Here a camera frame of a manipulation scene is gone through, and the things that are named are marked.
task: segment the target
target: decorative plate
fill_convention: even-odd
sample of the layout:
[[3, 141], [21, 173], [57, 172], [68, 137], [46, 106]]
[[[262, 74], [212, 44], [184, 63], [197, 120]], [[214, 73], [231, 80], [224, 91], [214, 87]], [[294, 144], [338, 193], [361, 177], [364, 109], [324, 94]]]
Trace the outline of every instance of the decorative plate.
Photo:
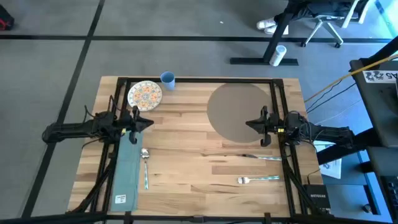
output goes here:
[[138, 106], [140, 111], [149, 111], [162, 100], [162, 89], [152, 81], [142, 81], [131, 87], [127, 95], [130, 106]]

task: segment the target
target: wooden table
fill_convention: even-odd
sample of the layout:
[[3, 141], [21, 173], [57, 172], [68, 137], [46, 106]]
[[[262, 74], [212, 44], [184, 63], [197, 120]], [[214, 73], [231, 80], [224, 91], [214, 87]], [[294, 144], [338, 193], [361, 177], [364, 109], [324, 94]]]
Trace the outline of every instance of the wooden table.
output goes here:
[[[106, 110], [117, 79], [101, 79], [94, 113]], [[289, 111], [299, 111], [306, 116], [299, 80], [289, 78], [283, 81]], [[155, 124], [144, 131], [143, 147], [150, 150], [149, 190], [144, 190], [141, 163], [138, 210], [132, 212], [133, 215], [263, 217], [265, 212], [269, 212], [272, 217], [290, 216], [282, 164], [279, 161], [223, 156], [280, 156], [280, 151], [276, 135], [272, 135], [270, 146], [261, 147], [259, 141], [236, 143], [226, 140], [213, 129], [206, 114], [207, 102], [212, 92], [222, 84], [176, 83], [174, 91], [163, 91], [162, 102], [156, 109], [141, 113], [143, 117], [154, 120]], [[266, 93], [271, 92], [269, 84], [255, 85]], [[277, 100], [283, 119], [279, 94]], [[94, 186], [102, 146], [97, 142], [82, 151], [69, 210], [75, 208]], [[311, 145], [303, 143], [297, 146], [297, 154], [302, 182], [307, 183], [307, 175], [318, 170], [316, 152]], [[241, 176], [267, 175], [279, 175], [281, 179], [247, 185], [236, 182], [236, 178]], [[312, 174], [310, 180], [312, 184], [322, 184], [320, 172]], [[297, 190], [292, 186], [296, 212], [300, 213]], [[101, 210], [103, 189], [104, 186], [99, 196], [98, 210]]]

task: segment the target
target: white bottle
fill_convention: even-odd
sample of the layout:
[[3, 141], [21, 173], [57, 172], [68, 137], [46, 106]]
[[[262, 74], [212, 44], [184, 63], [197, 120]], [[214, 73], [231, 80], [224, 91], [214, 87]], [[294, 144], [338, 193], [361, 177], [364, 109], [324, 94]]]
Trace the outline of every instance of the white bottle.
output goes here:
[[278, 45], [275, 49], [274, 54], [271, 57], [271, 60], [269, 60], [269, 64], [272, 66], [278, 66], [282, 58], [286, 54], [286, 47], [283, 45]]

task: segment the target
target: white sneaker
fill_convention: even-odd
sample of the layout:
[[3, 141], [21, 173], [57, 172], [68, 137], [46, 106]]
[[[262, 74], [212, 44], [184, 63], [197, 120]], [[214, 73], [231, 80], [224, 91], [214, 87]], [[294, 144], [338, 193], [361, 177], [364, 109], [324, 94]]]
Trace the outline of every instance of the white sneaker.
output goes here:
[[[276, 25], [272, 26], [272, 27], [268, 27], [268, 28], [264, 29], [264, 32], [266, 34], [274, 34], [276, 27], [277, 27]], [[286, 27], [283, 35], [287, 35], [287, 34], [289, 34], [289, 25]]]
[[276, 22], [275, 22], [274, 18], [272, 17], [270, 19], [259, 21], [257, 23], [257, 29], [263, 30], [265, 28], [272, 27], [272, 26], [275, 26], [275, 25], [276, 25]]

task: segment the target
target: sticker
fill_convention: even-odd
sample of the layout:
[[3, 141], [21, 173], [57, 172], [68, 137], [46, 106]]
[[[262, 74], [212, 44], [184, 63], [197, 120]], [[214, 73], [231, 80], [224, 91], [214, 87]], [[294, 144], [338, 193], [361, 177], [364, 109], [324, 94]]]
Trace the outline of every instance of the sticker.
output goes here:
[[398, 71], [370, 70], [363, 71], [367, 83], [395, 83]]
[[114, 203], [126, 203], [126, 195], [117, 195], [114, 198]]

